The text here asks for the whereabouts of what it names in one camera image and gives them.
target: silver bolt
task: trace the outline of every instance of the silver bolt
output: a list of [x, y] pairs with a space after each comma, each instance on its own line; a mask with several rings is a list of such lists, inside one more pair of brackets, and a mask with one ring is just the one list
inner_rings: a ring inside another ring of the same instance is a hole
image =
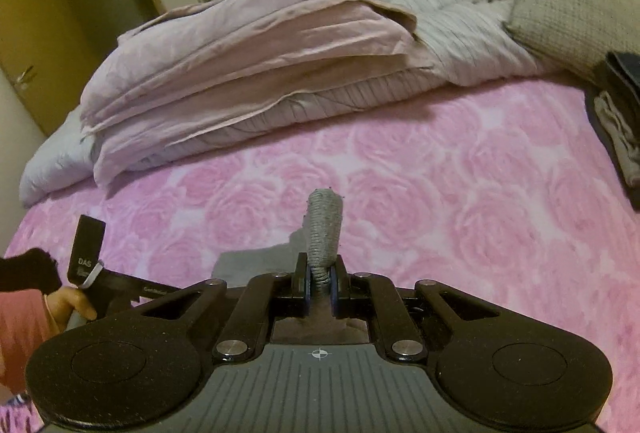
[[216, 350], [222, 355], [242, 355], [249, 347], [244, 341], [228, 339], [216, 345]]
[[412, 339], [401, 339], [391, 345], [391, 349], [398, 355], [418, 355], [422, 352], [422, 345]]

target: yellow door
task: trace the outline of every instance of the yellow door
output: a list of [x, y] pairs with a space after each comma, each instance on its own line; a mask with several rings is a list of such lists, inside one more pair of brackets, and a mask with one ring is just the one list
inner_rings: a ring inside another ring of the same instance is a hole
[[0, 65], [45, 134], [98, 66], [68, 0], [0, 0]]

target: gray ribbed plate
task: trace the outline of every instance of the gray ribbed plate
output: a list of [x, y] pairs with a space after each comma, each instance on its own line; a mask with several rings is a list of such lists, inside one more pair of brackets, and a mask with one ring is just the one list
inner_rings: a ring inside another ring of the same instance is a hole
[[[47, 433], [65, 431], [47, 427]], [[452, 408], [421, 368], [384, 361], [373, 345], [267, 345], [222, 366], [185, 408], [140, 433], [490, 433]], [[583, 426], [574, 433], [593, 433]]]

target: pink floral bedsheet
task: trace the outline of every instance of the pink floral bedsheet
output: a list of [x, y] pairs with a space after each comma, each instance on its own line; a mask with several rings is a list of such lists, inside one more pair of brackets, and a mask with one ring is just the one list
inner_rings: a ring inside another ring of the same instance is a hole
[[433, 278], [580, 334], [614, 387], [599, 424], [640, 431], [640, 234], [580, 90], [545, 80], [440, 89], [409, 102], [90, 182], [32, 208], [8, 254], [61, 261], [78, 217], [108, 223], [108, 268], [187, 286], [223, 251], [287, 241], [308, 194], [344, 196], [351, 272]]

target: gray pillow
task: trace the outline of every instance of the gray pillow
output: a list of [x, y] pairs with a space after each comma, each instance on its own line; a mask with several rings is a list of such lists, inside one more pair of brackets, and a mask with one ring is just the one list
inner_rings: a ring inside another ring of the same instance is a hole
[[530, 51], [593, 81], [608, 51], [640, 54], [640, 0], [514, 0], [506, 29]]

